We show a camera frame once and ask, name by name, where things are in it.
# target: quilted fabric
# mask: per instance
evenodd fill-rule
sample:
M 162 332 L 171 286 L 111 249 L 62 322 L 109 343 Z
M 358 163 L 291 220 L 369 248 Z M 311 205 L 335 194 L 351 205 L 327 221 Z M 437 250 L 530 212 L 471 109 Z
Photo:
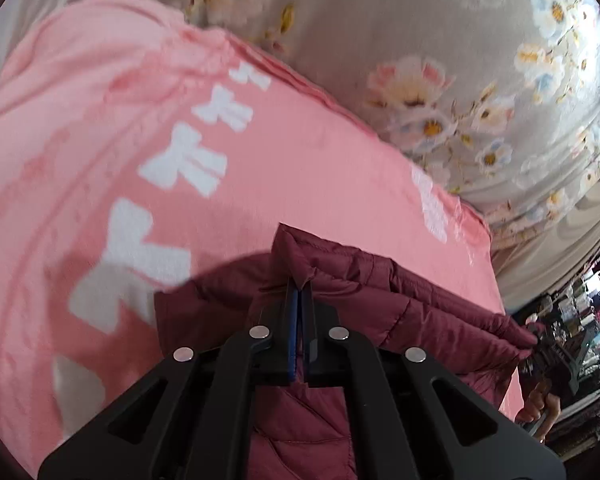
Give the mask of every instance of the quilted fabric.
M 375 345 L 420 346 L 499 407 L 517 364 L 536 338 L 382 256 L 281 225 L 270 254 L 254 254 L 157 293 L 165 354 L 222 344 L 257 324 L 263 306 L 284 298 L 292 277 L 333 305 L 340 321 Z M 252 479 L 355 478 L 344 395 L 339 388 L 261 387 L 255 397 L 249 461 Z

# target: finger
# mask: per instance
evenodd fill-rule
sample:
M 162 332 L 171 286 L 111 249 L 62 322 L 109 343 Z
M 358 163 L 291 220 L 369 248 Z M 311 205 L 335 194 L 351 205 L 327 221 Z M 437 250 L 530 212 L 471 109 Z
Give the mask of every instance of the finger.
M 560 413 L 562 412 L 560 408 L 560 397 L 557 397 L 553 394 L 547 395 L 546 411 L 547 418 L 536 432 L 536 439 L 540 440 L 541 442 L 546 438 L 549 431 L 551 431 L 551 428 L 558 420 L 558 417 L 560 417 Z
M 533 415 L 530 415 L 529 413 L 527 413 L 526 410 L 523 408 L 516 415 L 516 421 L 517 422 L 533 422 L 534 417 L 533 417 Z
M 541 411 L 531 399 L 526 400 L 525 411 L 533 417 L 533 420 L 538 420 L 540 418 Z
M 529 394 L 529 398 L 528 401 L 533 404 L 533 406 L 539 410 L 542 411 L 544 410 L 544 395 L 540 392 L 538 392 L 537 390 L 532 391 Z
M 549 391 L 551 390 L 551 379 L 542 379 L 536 387 L 534 388 L 535 392 L 538 392 L 543 398 L 547 396 Z

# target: metal screw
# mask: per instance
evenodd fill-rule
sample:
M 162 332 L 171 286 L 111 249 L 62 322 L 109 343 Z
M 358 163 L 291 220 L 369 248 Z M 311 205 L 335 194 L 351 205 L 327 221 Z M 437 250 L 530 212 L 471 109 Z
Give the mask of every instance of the metal screw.
M 269 337 L 269 329 L 264 325 L 256 325 L 249 330 L 249 335 L 254 339 Z
M 331 339 L 335 339 L 336 341 L 344 341 L 347 337 L 349 337 L 349 330 L 343 326 L 334 326 L 331 330 L 329 330 L 329 337 Z
M 404 356 L 411 361 L 412 363 L 421 363 L 424 359 L 427 358 L 427 354 L 422 348 L 418 348 L 417 346 L 413 346 L 409 348 Z
M 186 346 L 180 347 L 173 353 L 173 358 L 181 363 L 191 361 L 193 359 L 193 350 Z

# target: pink cloth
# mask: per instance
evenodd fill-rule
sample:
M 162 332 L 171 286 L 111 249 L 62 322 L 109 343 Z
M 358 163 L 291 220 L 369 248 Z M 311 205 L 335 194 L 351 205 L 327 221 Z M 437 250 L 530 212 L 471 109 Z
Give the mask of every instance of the pink cloth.
M 162 354 L 216 348 L 260 324 L 265 308 L 284 303 L 289 279 L 300 289 L 310 282 L 314 300 L 331 305 L 343 326 L 373 345 L 396 354 L 424 349 L 496 407 L 513 370 L 538 343 L 509 316 L 487 312 L 393 260 L 280 225 L 270 253 L 155 295 Z M 248 480 L 356 480 L 348 419 L 342 388 L 300 381 L 257 388 Z
M 0 437 L 32 474 L 160 359 L 152 292 L 279 222 L 502 312 L 490 235 L 319 89 L 154 0 L 85 0 L 0 79 Z M 517 379 L 503 410 L 522 406 Z

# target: white printed pattern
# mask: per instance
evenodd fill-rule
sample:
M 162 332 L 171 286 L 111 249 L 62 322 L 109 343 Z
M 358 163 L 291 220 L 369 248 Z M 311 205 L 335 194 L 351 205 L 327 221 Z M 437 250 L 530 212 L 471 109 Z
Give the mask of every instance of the white printed pattern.
M 63 355 L 54 359 L 53 380 L 64 441 L 102 409 L 105 389 L 96 374 Z
M 464 248 L 466 250 L 466 256 L 469 260 L 469 266 L 473 267 L 474 266 L 474 252 L 471 249 L 471 247 L 469 247 L 469 244 L 466 241 L 466 238 L 464 237 L 464 231 L 462 230 L 462 205 L 460 204 L 460 200 L 458 199 L 458 201 L 456 202 L 456 208 L 454 209 L 454 237 L 456 238 L 456 242 L 464 245 Z
M 234 101 L 234 93 L 216 84 L 211 91 L 211 101 L 191 109 L 205 124 L 216 124 L 218 119 L 234 132 L 243 132 L 253 118 L 253 109 Z
M 240 67 L 237 70 L 235 68 L 230 69 L 229 77 L 241 85 L 246 85 L 251 80 L 254 85 L 263 91 L 266 91 L 271 84 L 271 78 L 268 75 L 259 72 L 253 65 L 245 61 L 240 62 Z
M 154 288 L 130 269 L 165 285 L 176 285 L 190 275 L 190 251 L 145 243 L 151 213 L 126 198 L 118 199 L 109 216 L 107 247 L 100 262 L 75 286 L 69 311 L 101 332 L 118 325 L 120 301 L 141 319 L 155 324 Z
M 433 181 L 416 165 L 411 167 L 411 179 L 418 188 L 422 202 L 424 223 L 429 232 L 440 242 L 446 244 L 446 218 L 445 209 L 440 199 L 433 193 Z
M 202 148 L 201 140 L 199 131 L 187 123 L 176 123 L 169 147 L 140 166 L 138 174 L 164 190 L 173 188 L 180 174 L 202 196 L 211 197 L 220 183 L 218 176 L 226 173 L 227 158 L 222 153 Z
M 269 76 L 241 62 L 229 70 L 238 84 L 249 81 L 266 91 Z M 205 124 L 218 119 L 233 131 L 242 132 L 253 118 L 253 109 L 234 102 L 234 94 L 221 85 L 212 89 L 211 102 L 191 109 Z M 209 198 L 218 188 L 219 177 L 226 174 L 227 157 L 200 146 L 202 134 L 187 123 L 179 122 L 171 131 L 171 143 L 162 153 L 138 168 L 138 174 L 160 189 L 172 189 L 178 174 Z M 119 198 L 109 216 L 107 246 L 100 262 L 85 275 L 72 291 L 69 311 L 94 328 L 112 333 L 118 324 L 120 301 L 145 322 L 155 325 L 154 287 L 138 274 L 175 285 L 190 275 L 190 251 L 143 243 L 151 231 L 151 213 L 126 198 Z M 53 363 L 54 394 L 62 420 L 62 442 L 72 436 L 101 410 L 105 389 L 90 370 L 57 355 Z

